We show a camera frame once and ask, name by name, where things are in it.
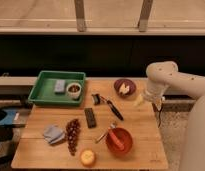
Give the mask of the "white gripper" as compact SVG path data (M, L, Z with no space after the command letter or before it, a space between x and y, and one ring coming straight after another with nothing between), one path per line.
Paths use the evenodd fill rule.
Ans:
M137 96L134 105L135 106L141 105L144 102L144 99L150 102L161 101L164 92L165 92L164 89L145 89L143 91L143 96L142 95Z

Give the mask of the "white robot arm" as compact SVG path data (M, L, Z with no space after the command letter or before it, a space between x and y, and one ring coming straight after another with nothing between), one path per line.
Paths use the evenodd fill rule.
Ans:
M205 171L205 76L183 73L174 61L154 62L146 68L146 88L135 105L150 102L160 110L166 91L175 101L193 103L188 114L178 171Z

